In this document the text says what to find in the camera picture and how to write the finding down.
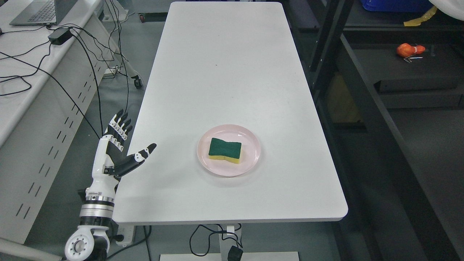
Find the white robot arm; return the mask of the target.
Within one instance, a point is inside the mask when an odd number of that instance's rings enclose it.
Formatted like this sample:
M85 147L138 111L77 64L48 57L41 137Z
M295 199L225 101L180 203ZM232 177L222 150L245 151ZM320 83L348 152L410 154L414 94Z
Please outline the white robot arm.
M88 196L83 201L77 230L65 244L68 261L105 261L110 247L109 230L114 199Z

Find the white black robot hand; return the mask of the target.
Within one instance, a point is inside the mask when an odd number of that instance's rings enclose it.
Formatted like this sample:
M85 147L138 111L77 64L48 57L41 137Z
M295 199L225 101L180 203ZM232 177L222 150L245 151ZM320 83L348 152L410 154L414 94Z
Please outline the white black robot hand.
M124 143L132 128L131 119L123 109L109 121L98 141L92 167L92 184L86 189L86 200L112 203L121 178L141 166L157 147L157 144L152 143L134 154L124 154Z

